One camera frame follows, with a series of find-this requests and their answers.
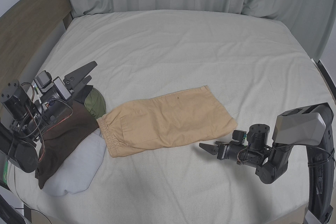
bed frame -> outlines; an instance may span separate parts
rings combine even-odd
[[[71,10],[69,0],[20,0],[1,16],[0,90],[28,68],[29,60],[62,20],[65,28],[69,26]]]

pants pocket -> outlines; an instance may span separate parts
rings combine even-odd
[[[156,116],[153,112],[141,111],[120,119],[124,142],[127,146],[137,145],[159,137]]]

dark brown cloth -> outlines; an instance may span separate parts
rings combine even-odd
[[[43,134],[45,153],[35,171],[35,178],[39,180],[40,189],[79,143],[98,127],[97,121],[85,106],[73,101],[71,117]]]

white bed sheet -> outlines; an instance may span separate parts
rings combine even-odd
[[[130,100],[209,85],[237,120],[271,127],[285,110],[332,96],[305,51],[281,22],[250,16],[156,10],[73,20],[41,70],[61,78],[95,60],[91,84],[107,111]],[[229,141],[231,136],[223,138]],[[219,161],[198,143],[148,150],[103,163],[81,193],[48,196],[34,173],[9,166],[9,187],[31,208],[67,223],[264,223],[308,201],[305,147],[287,172],[265,185],[255,169]]]

folded tan pants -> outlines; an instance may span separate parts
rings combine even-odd
[[[208,86],[130,101],[97,121],[112,157],[216,139],[237,126]]]

